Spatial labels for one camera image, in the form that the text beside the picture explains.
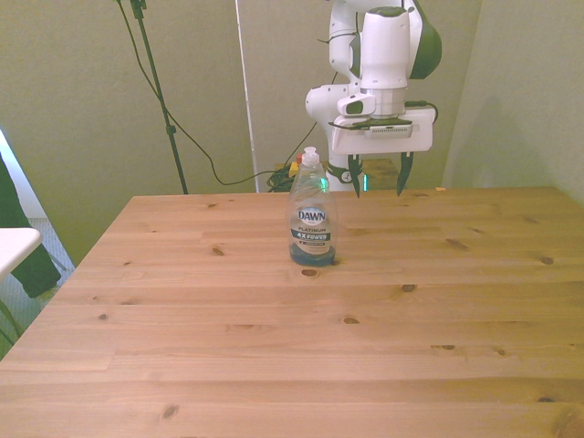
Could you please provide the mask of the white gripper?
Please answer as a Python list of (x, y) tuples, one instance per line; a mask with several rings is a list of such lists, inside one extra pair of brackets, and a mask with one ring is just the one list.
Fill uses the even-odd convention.
[(359, 154), (401, 152), (396, 182), (400, 196), (411, 174), (413, 152), (428, 151), (433, 145), (433, 108), (407, 109), (401, 116), (386, 120), (338, 116), (330, 125), (330, 147), (338, 155), (349, 155), (349, 175), (358, 198), (362, 174)]

